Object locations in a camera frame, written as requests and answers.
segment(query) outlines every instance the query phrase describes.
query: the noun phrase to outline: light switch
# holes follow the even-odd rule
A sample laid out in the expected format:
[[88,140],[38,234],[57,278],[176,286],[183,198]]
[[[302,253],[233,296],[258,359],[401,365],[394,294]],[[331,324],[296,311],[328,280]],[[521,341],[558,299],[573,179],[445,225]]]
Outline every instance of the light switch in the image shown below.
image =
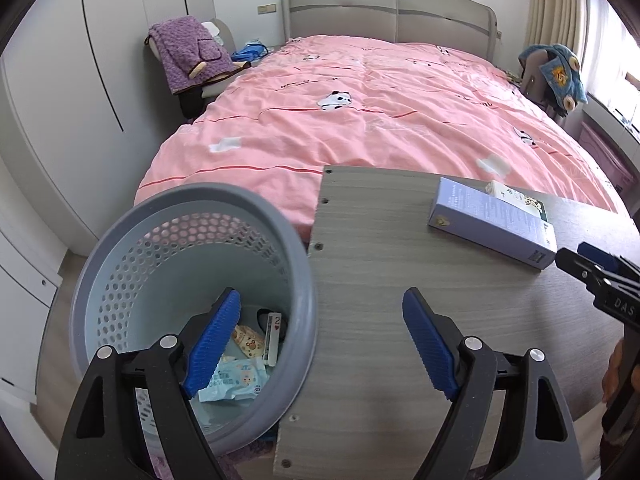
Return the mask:
[[258,6],[258,14],[269,14],[276,11],[276,4]]

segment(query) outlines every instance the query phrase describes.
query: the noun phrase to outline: purple fleece robe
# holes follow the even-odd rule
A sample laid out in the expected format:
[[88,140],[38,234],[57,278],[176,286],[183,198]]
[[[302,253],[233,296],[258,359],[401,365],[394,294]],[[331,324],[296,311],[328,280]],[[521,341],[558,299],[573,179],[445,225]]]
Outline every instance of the purple fleece robe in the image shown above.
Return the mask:
[[[194,16],[183,16],[156,23],[149,29],[160,53],[164,74],[173,94],[200,86],[236,66],[229,53],[211,37],[209,31]],[[206,67],[194,78],[189,74],[201,62]]]

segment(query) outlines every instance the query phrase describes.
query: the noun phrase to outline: blue gripper pad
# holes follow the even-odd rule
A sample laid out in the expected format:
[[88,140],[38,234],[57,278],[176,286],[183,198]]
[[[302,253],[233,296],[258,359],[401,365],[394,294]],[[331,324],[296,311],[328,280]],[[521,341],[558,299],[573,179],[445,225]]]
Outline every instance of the blue gripper pad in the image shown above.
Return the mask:
[[402,298],[402,317],[433,387],[444,392],[448,400],[454,400],[460,391],[455,377],[455,360],[421,299],[412,289],[406,291]]
[[182,387],[190,399],[209,384],[239,319],[240,294],[232,290],[189,354],[188,373]]
[[615,256],[612,256],[611,254],[606,253],[587,242],[582,242],[578,245],[577,252],[580,256],[584,256],[588,260],[598,264],[604,270],[608,270],[609,272],[618,272],[618,260]]

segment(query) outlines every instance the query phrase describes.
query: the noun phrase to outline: gray upholstered headboard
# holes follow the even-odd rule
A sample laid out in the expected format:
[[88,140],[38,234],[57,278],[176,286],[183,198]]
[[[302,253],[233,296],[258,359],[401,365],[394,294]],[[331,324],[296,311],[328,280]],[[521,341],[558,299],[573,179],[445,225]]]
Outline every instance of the gray upholstered headboard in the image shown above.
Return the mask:
[[471,0],[282,0],[285,38],[326,34],[433,43],[493,61],[497,22]]

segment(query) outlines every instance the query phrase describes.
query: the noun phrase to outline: lavender rectangular box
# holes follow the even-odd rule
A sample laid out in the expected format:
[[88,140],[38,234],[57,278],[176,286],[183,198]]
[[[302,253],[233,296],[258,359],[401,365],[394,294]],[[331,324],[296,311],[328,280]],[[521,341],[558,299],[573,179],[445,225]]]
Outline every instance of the lavender rectangular box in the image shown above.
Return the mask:
[[554,227],[499,198],[441,178],[429,225],[466,238],[537,269],[554,260]]

